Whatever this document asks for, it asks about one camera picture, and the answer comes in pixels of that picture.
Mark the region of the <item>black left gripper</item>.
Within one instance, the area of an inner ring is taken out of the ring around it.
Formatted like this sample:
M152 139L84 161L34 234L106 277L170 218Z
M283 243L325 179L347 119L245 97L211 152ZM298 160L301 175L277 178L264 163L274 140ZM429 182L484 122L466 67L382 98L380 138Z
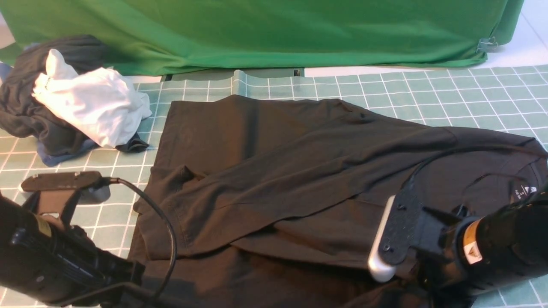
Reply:
M1 198L1 286L51 306L116 306L144 265L99 249L81 228L59 230Z

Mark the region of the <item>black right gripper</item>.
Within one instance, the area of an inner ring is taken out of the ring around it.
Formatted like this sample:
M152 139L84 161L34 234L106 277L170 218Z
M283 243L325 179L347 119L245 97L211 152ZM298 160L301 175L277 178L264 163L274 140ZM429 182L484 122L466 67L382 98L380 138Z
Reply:
M520 248L483 252L482 260L474 264L469 264L463 253L447 264L423 264L425 284L437 300L471 300L546 274L546 252L527 253Z

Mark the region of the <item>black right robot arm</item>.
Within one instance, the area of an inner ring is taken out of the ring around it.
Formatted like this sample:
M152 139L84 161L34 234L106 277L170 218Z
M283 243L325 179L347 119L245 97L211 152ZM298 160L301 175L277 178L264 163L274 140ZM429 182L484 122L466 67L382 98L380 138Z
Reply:
M419 281L431 306L460 301L547 274L547 188L484 217L426 209L425 237L416 246Z

